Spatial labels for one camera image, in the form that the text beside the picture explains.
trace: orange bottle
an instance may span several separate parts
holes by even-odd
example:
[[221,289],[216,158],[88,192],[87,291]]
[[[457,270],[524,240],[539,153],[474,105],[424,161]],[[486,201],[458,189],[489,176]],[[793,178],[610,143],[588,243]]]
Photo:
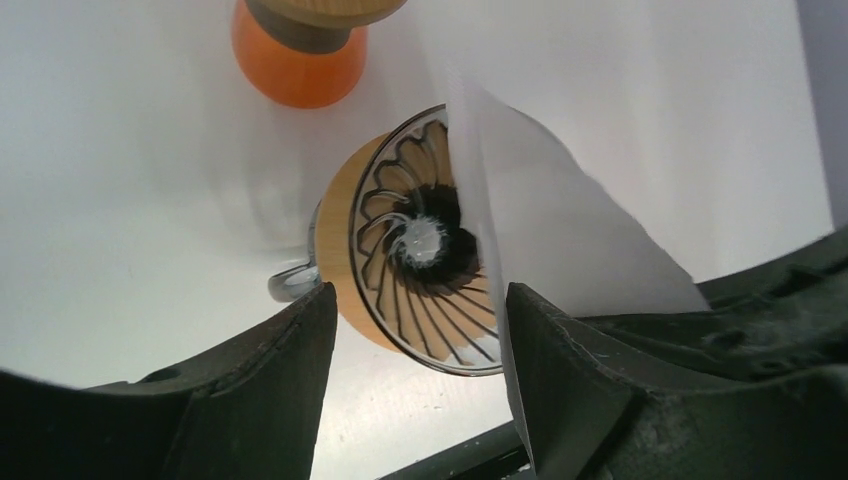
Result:
[[367,24],[405,0],[237,0],[233,52],[247,79],[272,100],[319,108],[362,76]]

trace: glass handle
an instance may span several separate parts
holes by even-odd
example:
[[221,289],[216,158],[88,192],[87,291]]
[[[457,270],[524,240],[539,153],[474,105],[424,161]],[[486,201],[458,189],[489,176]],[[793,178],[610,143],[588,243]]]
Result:
[[278,302],[293,302],[321,284],[318,266],[309,262],[268,279],[268,292]]

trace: pour-over coffee dripper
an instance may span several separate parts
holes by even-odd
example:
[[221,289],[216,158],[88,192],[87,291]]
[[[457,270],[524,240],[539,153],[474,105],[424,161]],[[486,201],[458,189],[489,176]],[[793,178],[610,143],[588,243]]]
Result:
[[375,343],[442,372],[495,374],[497,326],[477,240],[460,226],[447,128],[433,107],[354,154],[316,209],[309,262],[269,290],[293,300],[332,282],[342,315]]

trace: white surface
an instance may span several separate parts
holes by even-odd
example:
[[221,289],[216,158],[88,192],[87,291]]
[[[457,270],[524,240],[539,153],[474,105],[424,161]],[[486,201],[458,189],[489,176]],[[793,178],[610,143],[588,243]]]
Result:
[[[444,100],[456,45],[490,42],[487,87],[696,279],[830,229],[789,0],[410,0],[372,29],[356,90],[314,112],[244,81],[232,3],[0,5],[3,368],[136,380],[276,312],[267,277],[305,256],[333,173]],[[507,419],[500,377],[430,372],[341,322],[314,477],[373,478]]]
[[709,309],[688,273],[549,130],[470,79],[458,75],[451,86],[454,178],[463,222],[480,239],[501,300],[501,335],[510,282],[578,317]]

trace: white paper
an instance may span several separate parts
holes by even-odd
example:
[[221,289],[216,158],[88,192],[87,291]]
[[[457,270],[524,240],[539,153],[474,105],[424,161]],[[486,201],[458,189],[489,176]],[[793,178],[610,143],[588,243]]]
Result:
[[708,306],[689,274],[550,131],[449,70],[448,135],[464,227],[480,243],[510,406],[526,444],[505,322],[510,282],[577,317]]
[[[796,3],[429,0],[404,8],[440,15],[420,32],[439,53],[431,63],[456,59],[545,125],[701,282],[833,231]],[[434,78],[447,100],[444,77]]]

